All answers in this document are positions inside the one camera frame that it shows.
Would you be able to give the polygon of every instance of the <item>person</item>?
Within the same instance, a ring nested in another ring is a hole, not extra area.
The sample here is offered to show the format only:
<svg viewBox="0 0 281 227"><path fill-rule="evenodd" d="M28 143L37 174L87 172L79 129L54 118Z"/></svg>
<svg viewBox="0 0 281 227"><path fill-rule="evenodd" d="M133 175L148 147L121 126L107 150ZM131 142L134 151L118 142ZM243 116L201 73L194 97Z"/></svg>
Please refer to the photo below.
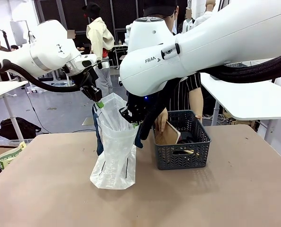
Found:
<svg viewBox="0 0 281 227"><path fill-rule="evenodd" d="M5 51L5 52L9 52L9 50L6 47L3 47L0 45L0 51Z"/></svg>
<svg viewBox="0 0 281 227"><path fill-rule="evenodd" d="M11 51L16 51L16 50L18 50L18 46L17 45L11 45L10 49L11 49Z"/></svg>
<svg viewBox="0 0 281 227"><path fill-rule="evenodd" d="M101 10L99 5L89 2L82 9L85 16L91 20L86 30L86 36L91 42L91 53L97 56L98 61L104 61L104 63L95 67L95 71L98 76L96 86L102 90L102 95L105 97L113 92L108 52L114 47L114 37L99 16Z"/></svg>
<svg viewBox="0 0 281 227"><path fill-rule="evenodd" d="M209 19L213 15L212 11L215 7L215 4L216 4L215 0L207 0L206 1L206 11L205 11L205 13L201 17L199 17L195 20L192 28L197 27L198 25L200 25L202 22L206 21L207 19Z"/></svg>
<svg viewBox="0 0 281 227"><path fill-rule="evenodd" d="M195 20L192 18L192 10L188 10L188 14L191 15L189 15L189 18L187 18L187 16L185 15L185 20L180 24L181 29L179 30L179 33L186 33L187 31L191 30L195 22Z"/></svg>
<svg viewBox="0 0 281 227"><path fill-rule="evenodd" d="M72 40L74 41L74 45L75 45L76 49L78 51L84 51L85 50L84 43L76 38L75 30L74 29L68 29L68 33L69 34L67 35L67 37L70 36L70 38L72 38Z"/></svg>
<svg viewBox="0 0 281 227"><path fill-rule="evenodd" d="M144 16L159 17L164 19L169 31L172 31L177 18L179 6L177 0L144 0ZM202 120L203 97L201 90L200 74L188 76L179 83L170 98L169 103L155 121L157 130L163 132L168 111L193 110L196 117Z"/></svg>

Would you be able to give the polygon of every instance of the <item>human hand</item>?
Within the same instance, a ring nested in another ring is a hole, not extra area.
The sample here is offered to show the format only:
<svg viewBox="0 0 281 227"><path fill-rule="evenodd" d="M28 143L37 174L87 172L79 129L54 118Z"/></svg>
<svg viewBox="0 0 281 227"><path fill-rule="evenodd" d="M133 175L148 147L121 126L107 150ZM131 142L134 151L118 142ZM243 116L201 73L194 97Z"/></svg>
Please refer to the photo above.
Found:
<svg viewBox="0 0 281 227"><path fill-rule="evenodd" d="M195 117L202 123L202 116L196 115Z"/></svg>
<svg viewBox="0 0 281 227"><path fill-rule="evenodd" d="M213 5L213 6L215 6L215 4L216 4L216 0L207 0L207 1L206 1L206 7L207 7L208 5Z"/></svg>
<svg viewBox="0 0 281 227"><path fill-rule="evenodd" d="M160 132L164 132L167 120L168 120L168 111L165 108L163 110L163 112L161 112L160 115L155 120L155 128L156 128L156 130L158 130Z"/></svg>

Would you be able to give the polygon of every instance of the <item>plastic bag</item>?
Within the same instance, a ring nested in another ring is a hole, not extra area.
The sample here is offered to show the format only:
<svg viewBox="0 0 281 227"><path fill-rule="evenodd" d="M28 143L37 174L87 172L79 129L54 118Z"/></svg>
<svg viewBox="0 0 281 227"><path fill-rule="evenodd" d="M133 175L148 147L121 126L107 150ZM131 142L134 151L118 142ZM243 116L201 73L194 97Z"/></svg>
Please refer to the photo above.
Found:
<svg viewBox="0 0 281 227"><path fill-rule="evenodd" d="M90 181L102 189L126 189L135 184L136 147L133 145L138 126L128 123L119 113L126 101L112 93L102 100L103 108L93 106L97 114L99 137L104 151L99 155Z"/></svg>

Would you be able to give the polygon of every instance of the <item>white wall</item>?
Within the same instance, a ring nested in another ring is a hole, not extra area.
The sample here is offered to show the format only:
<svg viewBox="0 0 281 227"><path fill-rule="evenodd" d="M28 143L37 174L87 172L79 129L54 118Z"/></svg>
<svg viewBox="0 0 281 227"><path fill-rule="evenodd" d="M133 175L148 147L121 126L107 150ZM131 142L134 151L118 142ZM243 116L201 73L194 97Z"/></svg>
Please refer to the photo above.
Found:
<svg viewBox="0 0 281 227"><path fill-rule="evenodd" d="M16 44L12 34L10 21L26 20L30 30L37 26L37 16L33 8L32 0L23 2L22 0L0 0L0 30L7 33L9 45ZM6 47L6 42L0 31L1 45Z"/></svg>
<svg viewBox="0 0 281 227"><path fill-rule="evenodd" d="M197 19L202 16L206 10L206 0L192 0L191 9L193 19Z"/></svg>

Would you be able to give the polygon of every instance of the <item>black bag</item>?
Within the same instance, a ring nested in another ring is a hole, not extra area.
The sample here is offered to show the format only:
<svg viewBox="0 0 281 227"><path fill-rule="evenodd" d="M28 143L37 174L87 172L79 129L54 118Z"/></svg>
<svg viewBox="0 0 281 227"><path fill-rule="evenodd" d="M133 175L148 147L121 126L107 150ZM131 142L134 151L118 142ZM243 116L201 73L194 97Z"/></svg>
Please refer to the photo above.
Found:
<svg viewBox="0 0 281 227"><path fill-rule="evenodd" d="M40 127L30 123L29 121L26 121L23 118L16 117L16 120L24 139L34 139L36 137L36 132L41 131ZM8 118L0 122L0 136L9 140L18 140L18 136L14 130L11 119Z"/></svg>

